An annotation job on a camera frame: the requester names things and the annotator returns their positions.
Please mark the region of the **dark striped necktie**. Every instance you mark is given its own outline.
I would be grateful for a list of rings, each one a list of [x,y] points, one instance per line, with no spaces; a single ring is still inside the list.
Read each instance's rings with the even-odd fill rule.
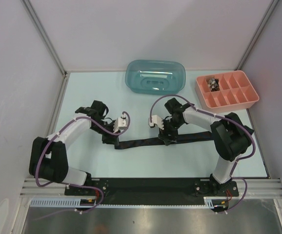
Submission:
[[[114,146],[114,148],[115,150],[125,150],[143,146],[168,146],[173,144],[186,144],[204,141],[213,141],[212,134],[210,132],[206,131],[192,134],[181,134],[178,135],[175,140],[171,140],[167,144],[159,137],[120,141]]]

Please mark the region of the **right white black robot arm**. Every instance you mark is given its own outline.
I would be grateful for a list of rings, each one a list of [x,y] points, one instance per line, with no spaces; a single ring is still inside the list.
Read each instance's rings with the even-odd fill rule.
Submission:
[[[175,98],[170,99],[165,108],[171,115],[169,119],[151,116],[153,123],[159,127],[159,139],[165,145],[178,142],[178,129],[185,124],[197,125],[211,133],[215,149],[219,155],[216,168],[209,178],[209,188],[200,192],[222,195],[232,182],[232,174],[241,155],[252,146],[252,155],[256,145],[252,138],[254,130],[243,125],[239,116],[229,113],[225,116],[205,111],[192,103],[181,104]]]

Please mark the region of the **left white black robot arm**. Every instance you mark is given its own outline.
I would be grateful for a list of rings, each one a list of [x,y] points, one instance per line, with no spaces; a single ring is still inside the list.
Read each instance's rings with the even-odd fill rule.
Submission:
[[[68,165],[67,150],[85,131],[93,130],[102,135],[103,143],[117,144],[121,131],[108,123],[108,107],[94,100],[89,107],[80,107],[61,130],[47,137],[37,137],[32,144],[29,174],[49,182],[74,184],[82,195],[93,189],[91,174]]]

